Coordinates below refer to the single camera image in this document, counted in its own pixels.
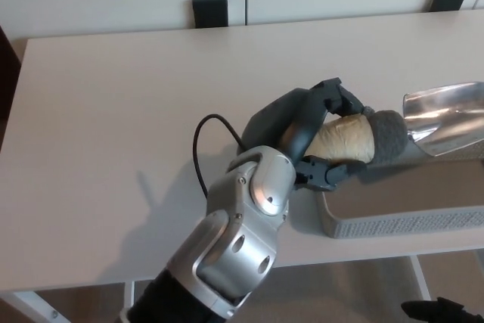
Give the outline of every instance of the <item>silver metal scoop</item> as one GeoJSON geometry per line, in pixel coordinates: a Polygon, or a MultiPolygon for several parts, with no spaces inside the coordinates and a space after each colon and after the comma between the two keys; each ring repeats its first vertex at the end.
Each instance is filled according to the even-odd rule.
{"type": "Polygon", "coordinates": [[[470,82],[407,94],[408,134],[437,157],[484,140],[484,83],[470,82]]]}

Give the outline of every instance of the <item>silver metal arm segment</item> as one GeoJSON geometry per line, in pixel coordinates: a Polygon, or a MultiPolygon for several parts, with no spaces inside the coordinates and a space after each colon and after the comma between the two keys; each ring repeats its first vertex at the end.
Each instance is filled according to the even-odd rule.
{"type": "Polygon", "coordinates": [[[186,290],[229,319],[274,264],[296,173],[279,151],[240,154],[209,189],[206,217],[167,265],[186,290]]]}

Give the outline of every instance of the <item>floor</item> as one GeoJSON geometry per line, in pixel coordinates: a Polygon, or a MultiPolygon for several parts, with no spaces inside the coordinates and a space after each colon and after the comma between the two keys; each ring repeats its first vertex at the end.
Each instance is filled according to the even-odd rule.
{"type": "MultiPolygon", "coordinates": [[[[433,299],[462,303],[484,315],[484,277],[473,251],[419,257],[433,299]]],[[[135,299],[148,281],[136,283],[135,299]]],[[[114,321],[123,285],[38,292],[72,323],[114,321]]],[[[339,262],[273,269],[231,320],[233,323],[411,323],[400,303],[419,300],[408,258],[339,262]]],[[[0,322],[30,323],[0,300],[0,322]]]]}
{"type": "MultiPolygon", "coordinates": [[[[136,297],[146,285],[137,283],[136,297]]],[[[121,284],[39,295],[74,323],[114,321],[123,304],[121,284]]],[[[419,298],[406,258],[280,268],[272,270],[232,322],[410,322],[400,303],[419,298]]],[[[30,322],[4,303],[0,321],[30,322]]]]}

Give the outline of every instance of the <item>table leg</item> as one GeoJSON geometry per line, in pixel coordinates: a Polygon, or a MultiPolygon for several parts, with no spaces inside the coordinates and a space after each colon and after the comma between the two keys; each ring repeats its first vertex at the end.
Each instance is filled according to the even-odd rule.
{"type": "Polygon", "coordinates": [[[484,274],[484,249],[476,250],[477,262],[481,268],[481,272],[484,274]]]}
{"type": "Polygon", "coordinates": [[[70,323],[57,310],[33,291],[2,293],[0,299],[22,312],[35,323],[70,323]]]}
{"type": "Polygon", "coordinates": [[[135,302],[135,282],[127,281],[124,283],[124,307],[131,308],[135,302]]]}
{"type": "Polygon", "coordinates": [[[432,300],[429,293],[429,288],[425,282],[424,272],[420,266],[417,255],[410,256],[411,266],[414,269],[415,278],[417,279],[418,288],[420,289],[420,295],[423,300],[432,300]]]}

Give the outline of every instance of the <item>robotic hand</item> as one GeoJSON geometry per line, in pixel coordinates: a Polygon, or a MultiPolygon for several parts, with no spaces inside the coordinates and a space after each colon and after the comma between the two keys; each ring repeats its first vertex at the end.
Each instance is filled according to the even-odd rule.
{"type": "Polygon", "coordinates": [[[230,319],[264,280],[277,256],[278,230],[296,188],[332,191],[363,170],[304,157],[327,113],[363,113],[339,79],[294,89],[249,121],[227,173],[209,189],[205,219],[125,312],[131,323],[219,323],[230,319]]]}

